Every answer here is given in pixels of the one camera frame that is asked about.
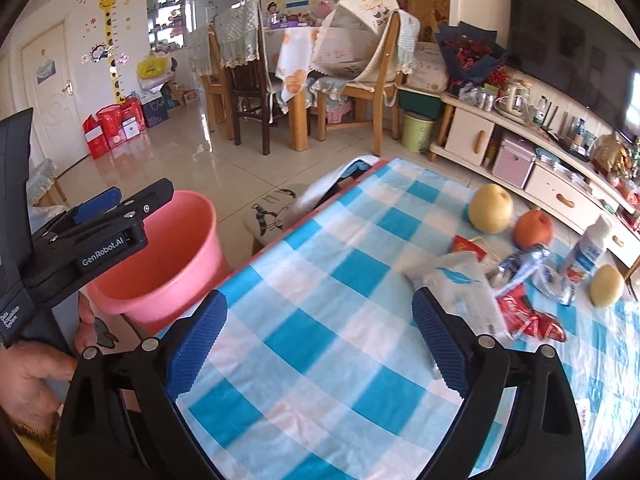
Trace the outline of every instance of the giraffe wall sticker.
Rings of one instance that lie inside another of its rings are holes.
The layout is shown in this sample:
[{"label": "giraffe wall sticker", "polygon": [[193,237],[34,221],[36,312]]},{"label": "giraffe wall sticker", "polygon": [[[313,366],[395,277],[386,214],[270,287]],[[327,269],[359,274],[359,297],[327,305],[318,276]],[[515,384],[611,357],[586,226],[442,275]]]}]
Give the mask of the giraffe wall sticker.
[{"label": "giraffe wall sticker", "polygon": [[109,62],[109,72],[111,73],[111,87],[113,88],[113,94],[115,95],[117,103],[124,102],[124,88],[120,83],[120,76],[118,75],[118,69],[116,65],[114,38],[115,32],[113,29],[116,27],[116,17],[114,8],[118,0],[100,0],[99,7],[104,12],[104,42],[107,44],[107,60]]}]

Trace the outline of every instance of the door handle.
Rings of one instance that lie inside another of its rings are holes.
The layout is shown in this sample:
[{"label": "door handle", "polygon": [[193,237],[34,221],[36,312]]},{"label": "door handle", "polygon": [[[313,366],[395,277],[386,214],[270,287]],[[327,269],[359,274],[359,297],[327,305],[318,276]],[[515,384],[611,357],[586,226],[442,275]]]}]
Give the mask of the door handle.
[{"label": "door handle", "polygon": [[480,130],[478,136],[476,137],[476,145],[474,146],[474,153],[476,155],[480,154],[480,149],[482,148],[482,142],[484,141],[485,133],[486,132],[484,130]]},{"label": "door handle", "polygon": [[74,94],[74,86],[71,84],[71,79],[66,81],[65,87],[62,89],[63,92],[66,92],[69,95]]},{"label": "door handle", "polygon": [[575,207],[575,202],[572,202],[571,200],[565,198],[561,193],[558,193],[556,195],[556,198],[567,207],[570,207],[572,209]]}]

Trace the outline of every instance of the black tv screen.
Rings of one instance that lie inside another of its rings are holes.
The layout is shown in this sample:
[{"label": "black tv screen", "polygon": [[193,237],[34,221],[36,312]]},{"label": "black tv screen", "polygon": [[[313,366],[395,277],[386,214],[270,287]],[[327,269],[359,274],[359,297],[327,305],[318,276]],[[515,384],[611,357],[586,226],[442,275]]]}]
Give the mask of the black tv screen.
[{"label": "black tv screen", "polygon": [[640,49],[577,0],[511,0],[507,64],[640,134]]}]

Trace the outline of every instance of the drawer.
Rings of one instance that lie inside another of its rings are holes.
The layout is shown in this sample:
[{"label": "drawer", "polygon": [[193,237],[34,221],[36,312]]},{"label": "drawer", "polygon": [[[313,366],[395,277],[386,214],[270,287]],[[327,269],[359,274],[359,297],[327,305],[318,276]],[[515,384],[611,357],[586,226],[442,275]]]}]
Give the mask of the drawer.
[{"label": "drawer", "polygon": [[618,219],[613,219],[611,216],[608,218],[613,225],[613,233],[607,247],[620,258],[622,263],[631,267],[640,256],[640,240]]},{"label": "drawer", "polygon": [[533,166],[525,191],[571,220],[582,231],[604,213],[577,189],[537,164]]},{"label": "drawer", "polygon": [[457,108],[444,149],[480,166],[494,126],[491,121]]}]

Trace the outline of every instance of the white bottle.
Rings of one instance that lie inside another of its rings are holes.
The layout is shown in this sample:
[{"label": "white bottle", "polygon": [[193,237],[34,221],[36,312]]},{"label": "white bottle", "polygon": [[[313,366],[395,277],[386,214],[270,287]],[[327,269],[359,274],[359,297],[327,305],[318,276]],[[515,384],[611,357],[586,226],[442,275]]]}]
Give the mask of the white bottle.
[{"label": "white bottle", "polygon": [[540,98],[540,101],[538,101],[538,106],[536,106],[536,115],[535,117],[533,117],[533,122],[538,126],[542,126],[542,124],[545,122],[547,105],[548,101],[546,100],[546,97],[542,96]]},{"label": "white bottle", "polygon": [[578,242],[571,249],[564,262],[558,267],[574,283],[580,283],[598,266],[598,260],[607,250],[607,241],[611,236],[611,224],[604,216],[587,227]]}]

